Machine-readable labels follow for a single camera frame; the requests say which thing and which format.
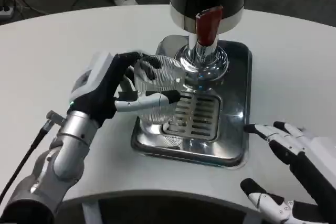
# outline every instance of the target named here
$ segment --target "white table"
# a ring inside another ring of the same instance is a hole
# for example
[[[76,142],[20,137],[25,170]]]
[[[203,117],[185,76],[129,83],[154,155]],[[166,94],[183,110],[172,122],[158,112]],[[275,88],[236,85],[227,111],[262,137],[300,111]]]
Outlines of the white table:
[[[72,85],[94,52],[154,53],[171,34],[187,33],[174,25],[166,5],[88,9],[1,26],[0,188],[43,125],[45,114],[50,109],[66,113]],[[253,53],[250,121],[288,121],[336,137],[335,38],[334,27],[246,10],[240,24],[220,39],[243,42]],[[82,179],[65,200],[178,192],[254,209],[239,187],[241,180],[251,177],[271,193],[313,202],[257,136],[250,136],[247,164],[229,170],[140,155],[130,146],[134,122],[134,115],[117,114],[104,124],[85,160]],[[0,212],[55,132],[56,128],[29,159]]]

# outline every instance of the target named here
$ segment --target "stainless steel tray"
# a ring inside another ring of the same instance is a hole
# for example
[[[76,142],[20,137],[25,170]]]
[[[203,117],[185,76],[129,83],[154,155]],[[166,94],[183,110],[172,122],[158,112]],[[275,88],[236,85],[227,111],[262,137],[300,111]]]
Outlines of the stainless steel tray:
[[[159,44],[156,54],[178,58],[176,54],[187,42],[188,38],[185,36],[168,36]],[[169,124],[165,124],[159,127],[157,134],[150,134],[140,127],[139,119],[137,119],[131,139],[134,149],[146,155],[207,165],[237,167],[242,164],[248,150],[248,134],[244,133],[243,126],[249,120],[252,54],[244,44],[238,42],[220,40],[218,45],[228,55],[227,73],[220,80],[203,83],[198,87],[185,87],[185,91],[194,95],[196,99],[197,97],[212,97],[218,100],[218,117],[216,111],[211,116],[211,119],[218,118],[218,124],[215,124],[216,129],[209,128],[207,131],[209,134],[202,129],[198,132],[203,132],[203,135],[191,134],[190,129],[187,132],[186,126],[183,126],[185,127],[183,130],[181,126],[173,127],[179,126],[175,117],[171,127],[173,130],[169,130]],[[177,109],[180,112],[186,110],[190,111],[190,108],[185,106],[185,108]],[[194,122],[193,117],[188,118],[189,121]],[[163,138],[175,139],[175,141],[170,141],[175,145],[162,146],[161,143],[169,142],[163,141],[165,140]]]

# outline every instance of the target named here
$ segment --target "metal grate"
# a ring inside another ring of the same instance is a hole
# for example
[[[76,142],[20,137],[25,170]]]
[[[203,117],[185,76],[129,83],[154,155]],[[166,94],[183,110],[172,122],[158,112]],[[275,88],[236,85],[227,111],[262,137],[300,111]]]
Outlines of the metal grate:
[[[174,118],[163,125],[169,135],[213,140],[217,135],[219,99],[212,95],[181,92]]]

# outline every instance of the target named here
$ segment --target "drip tray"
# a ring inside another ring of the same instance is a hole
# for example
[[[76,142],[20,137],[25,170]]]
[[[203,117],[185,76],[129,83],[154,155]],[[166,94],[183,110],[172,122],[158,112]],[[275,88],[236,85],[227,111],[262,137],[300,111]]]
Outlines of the drip tray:
[[[185,36],[166,37],[157,55],[179,58]],[[144,125],[138,118],[132,147],[145,155],[181,161],[240,167],[246,160],[252,54],[241,43],[219,40],[228,70],[218,80],[185,87],[174,119],[164,125]]]
[[[217,97],[181,92],[175,116],[162,131],[165,135],[211,141],[217,136],[218,114]]]

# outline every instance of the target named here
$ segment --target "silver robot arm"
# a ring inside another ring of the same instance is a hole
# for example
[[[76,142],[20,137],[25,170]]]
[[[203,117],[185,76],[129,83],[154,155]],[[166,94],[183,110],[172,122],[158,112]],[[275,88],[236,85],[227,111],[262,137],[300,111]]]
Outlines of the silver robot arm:
[[[336,141],[284,122],[249,124],[244,130],[266,140],[317,203],[285,200],[247,178],[240,186],[256,208],[274,223],[336,223]]]
[[[130,90],[124,75],[141,57],[138,52],[115,56],[103,52],[94,56],[72,90],[67,117],[63,119],[54,112],[47,117],[51,126],[56,123],[61,128],[49,150],[37,159],[32,174],[17,185],[0,222],[53,223],[65,193],[82,177],[84,159],[106,119],[117,111],[138,111],[180,100],[176,90],[147,91],[142,95]],[[153,68],[161,67],[154,57],[146,56],[144,60]],[[115,98],[119,84],[124,91]]]

